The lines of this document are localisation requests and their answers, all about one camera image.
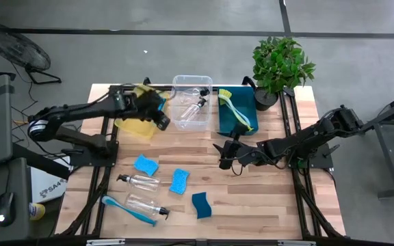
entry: concrete floor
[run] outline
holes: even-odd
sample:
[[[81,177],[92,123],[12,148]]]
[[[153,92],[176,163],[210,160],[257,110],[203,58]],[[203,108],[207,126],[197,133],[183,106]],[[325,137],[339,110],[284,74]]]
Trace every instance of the concrete floor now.
[[[394,0],[286,2],[292,31],[394,33]],[[0,0],[0,23],[23,28],[282,31],[281,20],[276,0]],[[243,76],[252,75],[252,50],[262,39],[27,36],[50,55],[48,72],[64,81],[35,85],[31,93],[39,103],[27,113],[63,102],[85,102],[92,83],[134,83],[144,77],[153,83],[171,83],[177,74],[204,74],[214,83],[240,83]],[[299,38],[298,42],[317,64],[316,79],[310,84],[319,113],[345,104],[366,122],[394,99],[394,40]],[[0,57],[0,71],[14,70]],[[30,104],[29,84],[17,78],[14,86],[12,103],[22,109]],[[370,132],[332,141],[337,143],[341,147],[332,157],[347,235],[394,243],[394,199],[377,199],[377,193],[393,188],[393,183],[376,135]],[[45,146],[52,152],[63,148],[60,143]]]

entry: clear plastic container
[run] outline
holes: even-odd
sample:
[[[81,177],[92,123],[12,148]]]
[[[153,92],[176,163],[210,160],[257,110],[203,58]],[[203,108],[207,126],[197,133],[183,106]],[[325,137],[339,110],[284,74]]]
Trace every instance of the clear plastic container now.
[[[116,180],[127,182],[131,188],[156,193],[159,190],[161,180],[158,178],[147,177],[142,175],[125,175],[120,174]]]
[[[153,199],[140,194],[130,193],[126,197],[124,207],[153,218],[155,215],[168,215],[170,211],[158,205]]]
[[[169,101],[170,107],[170,118],[172,122],[180,131],[205,131],[208,123],[211,121],[212,107],[212,79],[208,76],[198,75],[177,75],[172,81],[173,89],[171,92],[171,100]],[[207,96],[201,96],[200,98],[195,96],[194,100],[190,100],[189,103],[184,103],[183,99],[189,94],[190,90],[194,87],[201,88],[201,90],[209,90],[211,93]],[[197,103],[202,98],[206,99],[207,102],[192,120],[186,124],[181,123],[181,116],[183,113],[193,104]]]

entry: computer mouse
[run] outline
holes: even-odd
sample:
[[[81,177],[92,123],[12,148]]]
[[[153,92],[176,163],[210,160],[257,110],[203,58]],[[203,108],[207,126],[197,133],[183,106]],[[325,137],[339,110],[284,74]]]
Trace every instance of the computer mouse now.
[[[10,225],[15,218],[14,193],[6,192],[0,195],[0,226],[5,227]]]

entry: blue sponge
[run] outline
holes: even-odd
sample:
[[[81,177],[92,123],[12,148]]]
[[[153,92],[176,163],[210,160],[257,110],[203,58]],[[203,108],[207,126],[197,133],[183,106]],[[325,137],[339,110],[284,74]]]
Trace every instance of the blue sponge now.
[[[186,190],[186,178],[188,175],[188,171],[176,169],[172,175],[170,191],[183,195]]]
[[[143,154],[136,159],[134,166],[136,170],[145,172],[149,176],[152,176],[159,167],[155,161],[147,159]]]
[[[210,217],[212,215],[212,209],[206,200],[206,192],[197,193],[192,195],[192,204],[197,210],[197,219]]]

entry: fan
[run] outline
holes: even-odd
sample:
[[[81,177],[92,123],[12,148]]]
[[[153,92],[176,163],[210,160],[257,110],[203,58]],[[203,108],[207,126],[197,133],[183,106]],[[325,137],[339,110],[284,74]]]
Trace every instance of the fan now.
[[[6,32],[7,29],[9,28],[0,24],[0,56],[23,67],[31,81],[37,85],[62,82],[59,77],[43,72],[51,66],[51,60],[45,51],[21,34]],[[56,80],[37,82],[33,73],[44,74]]]

